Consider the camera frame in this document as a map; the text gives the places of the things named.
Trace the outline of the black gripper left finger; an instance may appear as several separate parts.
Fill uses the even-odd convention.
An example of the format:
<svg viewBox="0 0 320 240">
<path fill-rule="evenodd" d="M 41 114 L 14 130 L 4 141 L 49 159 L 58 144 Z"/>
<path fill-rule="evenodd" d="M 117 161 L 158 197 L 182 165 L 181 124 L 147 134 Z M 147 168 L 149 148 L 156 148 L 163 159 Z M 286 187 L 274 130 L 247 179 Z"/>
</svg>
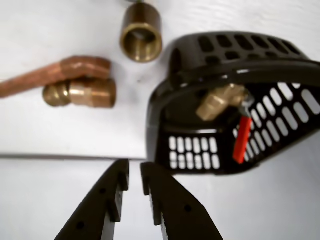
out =
<svg viewBox="0 0 320 240">
<path fill-rule="evenodd" d="M 72 216 L 57 240 L 112 240 L 121 221 L 123 192 L 129 189 L 129 161 L 116 160 L 101 176 Z"/>
</svg>

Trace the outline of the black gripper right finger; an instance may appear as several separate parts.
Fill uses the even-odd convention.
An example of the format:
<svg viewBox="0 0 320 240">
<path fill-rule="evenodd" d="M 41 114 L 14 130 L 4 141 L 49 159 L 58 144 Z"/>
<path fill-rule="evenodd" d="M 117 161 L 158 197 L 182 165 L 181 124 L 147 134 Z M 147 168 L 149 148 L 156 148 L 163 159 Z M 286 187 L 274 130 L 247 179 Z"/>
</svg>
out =
<svg viewBox="0 0 320 240">
<path fill-rule="evenodd" d="M 143 191 L 150 196 L 153 221 L 164 240 L 221 240 L 206 208 L 169 171 L 152 162 L 140 165 Z"/>
</svg>

